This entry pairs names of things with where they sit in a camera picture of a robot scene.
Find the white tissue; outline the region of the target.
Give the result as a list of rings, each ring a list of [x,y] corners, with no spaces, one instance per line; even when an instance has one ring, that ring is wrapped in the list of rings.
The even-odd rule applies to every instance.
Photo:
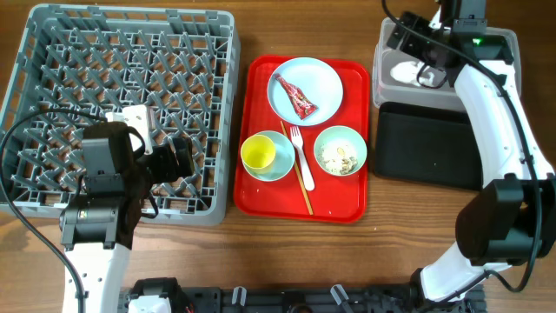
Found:
[[[434,73],[421,61],[398,63],[390,70],[390,76],[399,83],[417,87],[432,87],[434,82]]]

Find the yellow plastic cup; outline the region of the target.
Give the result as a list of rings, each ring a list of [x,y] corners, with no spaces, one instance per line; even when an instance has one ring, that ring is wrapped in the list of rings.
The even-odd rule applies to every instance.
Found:
[[[260,173],[268,172],[275,161],[276,147],[269,137],[257,134],[243,142],[240,155],[248,169]]]

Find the light blue bowl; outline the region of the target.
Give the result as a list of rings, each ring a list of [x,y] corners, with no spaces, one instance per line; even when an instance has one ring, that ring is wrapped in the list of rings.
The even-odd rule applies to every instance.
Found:
[[[294,148],[292,143],[281,133],[272,130],[264,130],[256,133],[269,137],[275,144],[275,161],[268,172],[254,172],[243,164],[244,169],[250,176],[263,182],[273,182],[284,178],[294,166]]]

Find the mint green bowl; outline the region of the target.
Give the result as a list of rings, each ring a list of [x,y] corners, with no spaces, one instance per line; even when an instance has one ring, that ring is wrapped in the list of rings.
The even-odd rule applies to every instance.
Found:
[[[353,145],[357,153],[358,166],[351,173],[345,176],[353,175],[358,170],[360,170],[367,161],[367,144],[365,140],[363,139],[363,137],[359,132],[347,126],[336,125],[325,129],[323,132],[319,134],[319,136],[316,138],[314,142],[314,156],[318,164],[319,162],[317,160],[317,154],[319,148],[327,143],[335,143],[335,142],[350,143]]]

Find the red snack wrapper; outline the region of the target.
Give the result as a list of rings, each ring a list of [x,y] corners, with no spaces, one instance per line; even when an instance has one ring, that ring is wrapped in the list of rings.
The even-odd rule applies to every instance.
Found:
[[[280,74],[274,74],[273,78],[286,91],[296,115],[301,120],[304,120],[318,110],[318,106],[310,102],[299,87],[287,82]]]

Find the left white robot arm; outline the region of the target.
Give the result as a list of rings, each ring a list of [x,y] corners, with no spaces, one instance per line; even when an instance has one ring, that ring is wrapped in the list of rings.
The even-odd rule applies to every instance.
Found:
[[[74,197],[60,216],[66,270],[65,312],[115,312],[129,264],[133,235],[147,216],[144,201],[151,189],[195,171],[192,142],[178,137],[156,146],[134,149],[140,134],[123,122],[85,128],[82,149],[85,172]]]

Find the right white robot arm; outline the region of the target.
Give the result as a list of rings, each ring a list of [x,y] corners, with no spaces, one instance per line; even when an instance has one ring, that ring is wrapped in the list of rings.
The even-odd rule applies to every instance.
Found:
[[[483,187],[459,213],[455,243],[414,272],[420,306],[446,307],[489,277],[536,261],[555,242],[555,172],[526,119],[515,82],[516,55],[490,32],[482,1],[443,1],[434,20],[405,12],[391,48],[442,70],[461,100],[480,154]]]

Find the clear plastic waste bin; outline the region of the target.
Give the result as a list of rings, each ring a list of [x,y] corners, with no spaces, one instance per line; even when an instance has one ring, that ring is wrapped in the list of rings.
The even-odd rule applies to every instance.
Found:
[[[448,83],[443,83],[445,73],[428,67],[434,73],[432,87],[417,87],[412,84],[399,83],[390,76],[390,70],[398,63],[419,61],[399,50],[387,46],[394,29],[394,23],[385,18],[381,23],[379,42],[374,52],[373,64],[373,101],[379,107],[386,102],[408,103],[424,107],[463,112],[464,105]]]

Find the black food waste tray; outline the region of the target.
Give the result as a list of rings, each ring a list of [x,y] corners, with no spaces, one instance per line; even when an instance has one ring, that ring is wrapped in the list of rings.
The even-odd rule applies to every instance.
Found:
[[[374,172],[387,178],[480,190],[480,153],[467,114],[407,103],[382,104]]]

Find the grey plastic dishwasher rack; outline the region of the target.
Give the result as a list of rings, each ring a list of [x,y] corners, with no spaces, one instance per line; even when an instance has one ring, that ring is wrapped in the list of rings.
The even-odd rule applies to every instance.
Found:
[[[195,162],[194,175],[153,187],[146,221],[220,223],[240,50],[224,10],[35,6],[1,106],[2,210],[58,217],[84,171],[84,129],[145,104],[153,149],[190,138]]]

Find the rice and peanut waste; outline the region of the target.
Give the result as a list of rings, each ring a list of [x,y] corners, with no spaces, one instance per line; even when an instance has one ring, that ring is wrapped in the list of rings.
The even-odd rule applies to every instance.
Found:
[[[317,160],[329,174],[345,176],[357,166],[357,153],[350,143],[327,143],[318,150]]]

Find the large light blue plate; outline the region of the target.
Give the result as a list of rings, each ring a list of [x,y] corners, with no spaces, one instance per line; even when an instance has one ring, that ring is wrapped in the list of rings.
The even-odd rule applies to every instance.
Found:
[[[316,111],[300,118],[288,94],[300,90]],[[267,97],[271,109],[282,120],[298,126],[326,122],[340,108],[343,86],[339,74],[327,63],[297,57],[280,64],[268,80]]]

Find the wooden chopstick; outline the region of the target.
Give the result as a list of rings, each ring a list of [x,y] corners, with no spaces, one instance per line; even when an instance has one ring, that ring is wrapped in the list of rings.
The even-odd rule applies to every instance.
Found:
[[[280,125],[281,125],[281,130],[282,130],[283,135],[285,137],[288,137],[288,132],[286,131],[284,122],[282,120],[280,121]],[[303,195],[303,198],[304,198],[307,210],[308,210],[308,214],[310,216],[312,216],[314,214],[313,208],[312,208],[311,202],[308,198],[308,193],[305,189],[305,185],[304,185],[304,182],[303,182],[303,179],[302,179],[302,176],[301,176],[301,173],[300,173],[297,161],[296,161],[295,153],[294,153],[294,169],[295,169],[295,174],[297,176],[297,179],[298,179],[298,182],[299,182],[299,185],[300,185],[300,188],[301,188],[301,193]]]

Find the red plastic tray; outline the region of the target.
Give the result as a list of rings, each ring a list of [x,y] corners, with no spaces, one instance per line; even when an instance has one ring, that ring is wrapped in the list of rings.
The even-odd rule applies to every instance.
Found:
[[[270,107],[267,87],[271,74],[287,60],[285,56],[266,55],[257,57],[250,64],[239,136],[241,142],[264,130],[283,135],[282,119]],[[367,169],[362,168],[346,177],[326,173],[314,156],[314,142],[321,132],[336,125],[347,126],[359,132],[363,139],[368,138],[370,77],[361,64],[353,61],[328,59],[325,63],[340,76],[343,100],[338,111],[326,122],[301,127],[303,149],[315,181],[314,190],[307,191],[314,214],[308,214],[294,168],[280,180],[263,182],[250,176],[243,164],[238,163],[234,202],[244,213],[326,223],[353,223],[364,214],[367,207]],[[291,124],[282,121],[289,132]]]

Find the white plastic fork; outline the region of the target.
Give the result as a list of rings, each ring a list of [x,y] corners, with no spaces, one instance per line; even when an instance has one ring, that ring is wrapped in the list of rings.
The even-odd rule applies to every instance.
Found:
[[[301,166],[301,177],[305,186],[305,190],[312,191],[315,188],[314,179],[303,150],[303,138],[298,126],[290,127],[290,139],[298,153]]]

